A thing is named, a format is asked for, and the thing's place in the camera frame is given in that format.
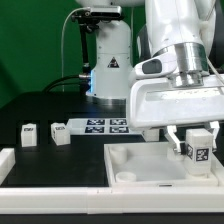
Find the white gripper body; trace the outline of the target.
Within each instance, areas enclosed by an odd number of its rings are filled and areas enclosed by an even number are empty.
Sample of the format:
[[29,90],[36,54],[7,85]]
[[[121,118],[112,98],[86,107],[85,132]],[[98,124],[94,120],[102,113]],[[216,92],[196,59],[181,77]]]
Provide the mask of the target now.
[[202,86],[174,87],[169,76],[177,57],[164,53],[137,64],[129,76],[128,125],[132,129],[189,126],[224,120],[224,74],[202,78]]

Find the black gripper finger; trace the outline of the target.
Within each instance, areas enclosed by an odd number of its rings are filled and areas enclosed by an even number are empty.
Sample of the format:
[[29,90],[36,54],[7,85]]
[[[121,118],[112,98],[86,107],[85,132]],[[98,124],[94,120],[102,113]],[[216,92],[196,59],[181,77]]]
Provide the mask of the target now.
[[181,153],[181,143],[176,136],[177,127],[175,125],[170,125],[165,128],[165,137],[172,144],[173,150],[180,154]]
[[205,124],[205,129],[213,135],[213,151],[217,150],[216,138],[218,136],[220,125],[218,121],[207,122]]

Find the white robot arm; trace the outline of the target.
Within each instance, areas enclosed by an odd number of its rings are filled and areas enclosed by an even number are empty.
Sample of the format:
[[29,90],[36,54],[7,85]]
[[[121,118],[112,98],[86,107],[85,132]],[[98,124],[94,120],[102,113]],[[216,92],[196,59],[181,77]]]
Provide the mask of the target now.
[[[179,126],[204,125],[205,148],[224,120],[224,78],[208,55],[213,44],[216,0],[76,0],[82,24],[97,31],[97,63],[90,72],[88,99],[126,103],[128,126],[143,133],[162,128],[176,152]],[[143,59],[129,63],[130,28],[121,8],[143,5]]]

